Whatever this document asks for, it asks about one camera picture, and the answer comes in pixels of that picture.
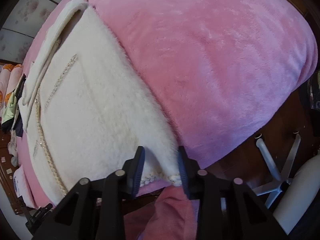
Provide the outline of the white fluffy cardigan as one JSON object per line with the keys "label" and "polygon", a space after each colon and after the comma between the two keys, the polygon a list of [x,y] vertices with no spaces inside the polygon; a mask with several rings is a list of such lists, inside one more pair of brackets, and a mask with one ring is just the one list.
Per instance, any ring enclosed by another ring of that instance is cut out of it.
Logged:
{"label": "white fluffy cardigan", "polygon": [[53,204],[81,178],[120,169],[139,146],[138,186],[181,184],[160,105],[88,0],[68,2],[46,31],[18,105],[33,170]]}

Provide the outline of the small white printed pillow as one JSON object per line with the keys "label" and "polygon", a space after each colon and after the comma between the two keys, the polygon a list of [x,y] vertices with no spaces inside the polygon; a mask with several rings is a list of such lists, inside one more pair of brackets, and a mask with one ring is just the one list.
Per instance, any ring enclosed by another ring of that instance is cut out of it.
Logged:
{"label": "small white printed pillow", "polygon": [[28,193],[27,190],[27,182],[25,179],[25,174],[24,174],[24,170],[23,167],[19,167],[13,175],[13,183],[14,183],[14,189],[15,189],[15,193],[16,196],[22,197],[23,199],[25,199],[25,196]]}

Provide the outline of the pink trousers of operator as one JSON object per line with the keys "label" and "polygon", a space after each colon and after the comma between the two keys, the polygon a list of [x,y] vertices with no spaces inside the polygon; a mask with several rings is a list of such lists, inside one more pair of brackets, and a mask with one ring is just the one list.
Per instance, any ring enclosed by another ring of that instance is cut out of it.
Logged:
{"label": "pink trousers of operator", "polygon": [[155,202],[125,215],[126,239],[195,239],[199,201],[166,187]]}

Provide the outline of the dark wooden headboard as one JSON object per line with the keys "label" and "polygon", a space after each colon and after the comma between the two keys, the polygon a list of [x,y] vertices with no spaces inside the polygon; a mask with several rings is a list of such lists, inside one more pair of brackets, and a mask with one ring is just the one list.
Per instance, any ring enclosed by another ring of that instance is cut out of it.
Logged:
{"label": "dark wooden headboard", "polygon": [[10,142],[10,135],[4,134],[1,131],[0,135],[0,158],[1,158],[1,185],[9,200],[10,206],[15,215],[23,213],[20,202],[16,196],[13,184],[13,174],[17,170],[11,163],[12,155],[8,151],[8,143]]}

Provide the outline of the crumpled grey cloth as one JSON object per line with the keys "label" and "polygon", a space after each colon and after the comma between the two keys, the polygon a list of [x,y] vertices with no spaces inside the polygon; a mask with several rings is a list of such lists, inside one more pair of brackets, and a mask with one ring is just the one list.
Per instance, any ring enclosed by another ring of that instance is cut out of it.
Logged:
{"label": "crumpled grey cloth", "polygon": [[13,167],[19,165],[18,162],[18,152],[17,152],[17,143],[16,143],[16,132],[14,130],[10,131],[10,142],[8,143],[9,154],[12,155],[11,164]]}

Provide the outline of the white office chair base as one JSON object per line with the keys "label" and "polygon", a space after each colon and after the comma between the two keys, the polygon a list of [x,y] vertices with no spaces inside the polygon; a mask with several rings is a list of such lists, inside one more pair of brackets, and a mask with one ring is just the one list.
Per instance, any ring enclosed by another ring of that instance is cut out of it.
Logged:
{"label": "white office chair base", "polygon": [[293,134],[295,140],[291,146],[282,170],[278,170],[262,134],[255,136],[255,145],[270,171],[272,181],[253,189],[257,196],[268,194],[265,206],[270,208],[277,197],[284,192],[273,216],[286,234],[289,234],[306,213],[319,192],[319,155],[312,157],[297,171],[294,177],[290,173],[298,152],[301,136]]}

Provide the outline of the dark navy folded garment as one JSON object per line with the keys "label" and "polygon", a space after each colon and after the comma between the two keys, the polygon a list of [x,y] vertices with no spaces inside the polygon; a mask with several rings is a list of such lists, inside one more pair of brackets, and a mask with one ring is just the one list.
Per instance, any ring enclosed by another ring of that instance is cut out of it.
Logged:
{"label": "dark navy folded garment", "polygon": [[18,115],[17,120],[14,124],[14,131],[17,137],[23,137],[23,122],[20,114]]}

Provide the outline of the green and black folded garment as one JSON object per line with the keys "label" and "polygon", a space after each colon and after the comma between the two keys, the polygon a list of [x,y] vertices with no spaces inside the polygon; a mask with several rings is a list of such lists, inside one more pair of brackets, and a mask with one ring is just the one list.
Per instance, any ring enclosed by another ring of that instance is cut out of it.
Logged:
{"label": "green and black folded garment", "polygon": [[8,133],[10,130],[12,130],[16,123],[16,120],[18,119],[18,101],[22,96],[25,80],[26,75],[22,74],[16,88],[13,90],[9,97],[7,106],[4,109],[1,123],[1,130],[4,133]]}

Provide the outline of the pink bear print quilt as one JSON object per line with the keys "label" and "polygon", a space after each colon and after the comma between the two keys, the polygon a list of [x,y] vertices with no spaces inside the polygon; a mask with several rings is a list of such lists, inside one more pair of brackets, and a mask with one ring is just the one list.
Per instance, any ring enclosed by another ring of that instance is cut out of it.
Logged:
{"label": "pink bear print quilt", "polygon": [[1,69],[1,107],[8,104],[9,98],[22,75],[21,64],[5,64]]}

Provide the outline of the pink plush bed blanket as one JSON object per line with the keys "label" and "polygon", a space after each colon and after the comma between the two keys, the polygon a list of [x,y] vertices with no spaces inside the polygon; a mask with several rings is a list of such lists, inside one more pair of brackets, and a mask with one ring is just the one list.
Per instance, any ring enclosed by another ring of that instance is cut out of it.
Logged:
{"label": "pink plush bed blanket", "polygon": [[[28,73],[70,1],[62,0],[36,35],[24,61]],[[201,168],[263,127],[316,68],[313,32],[287,0],[88,3],[160,105],[177,148],[183,145]],[[30,154],[23,168],[36,204],[52,203]]]}

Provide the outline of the floral sliding wardrobe doors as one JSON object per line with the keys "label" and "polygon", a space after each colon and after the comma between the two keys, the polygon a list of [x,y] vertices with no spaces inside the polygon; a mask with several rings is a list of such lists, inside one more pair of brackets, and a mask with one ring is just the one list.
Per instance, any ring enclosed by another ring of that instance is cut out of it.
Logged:
{"label": "floral sliding wardrobe doors", "polygon": [[1,61],[22,63],[39,30],[62,0],[14,0],[1,20]]}

